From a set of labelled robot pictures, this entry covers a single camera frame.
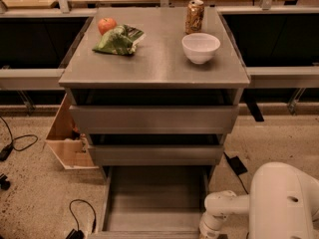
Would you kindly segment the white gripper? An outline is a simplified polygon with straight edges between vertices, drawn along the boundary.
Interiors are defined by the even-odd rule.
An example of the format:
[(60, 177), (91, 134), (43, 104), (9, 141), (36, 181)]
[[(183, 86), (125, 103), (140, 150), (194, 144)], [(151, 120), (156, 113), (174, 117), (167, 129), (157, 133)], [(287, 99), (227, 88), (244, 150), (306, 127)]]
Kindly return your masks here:
[(221, 233), (226, 220), (226, 216), (213, 216), (204, 212), (199, 221), (199, 239), (227, 239), (227, 236)]

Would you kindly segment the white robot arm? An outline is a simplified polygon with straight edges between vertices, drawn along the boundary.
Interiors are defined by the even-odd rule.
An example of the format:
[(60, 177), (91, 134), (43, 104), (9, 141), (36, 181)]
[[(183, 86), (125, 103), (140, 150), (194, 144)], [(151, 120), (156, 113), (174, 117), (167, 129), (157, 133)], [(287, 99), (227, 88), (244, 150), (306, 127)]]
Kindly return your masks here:
[(249, 216), (248, 239), (315, 239), (319, 180), (289, 164), (269, 162), (254, 173), (249, 193), (210, 193), (204, 208), (200, 239), (217, 239), (232, 214)]

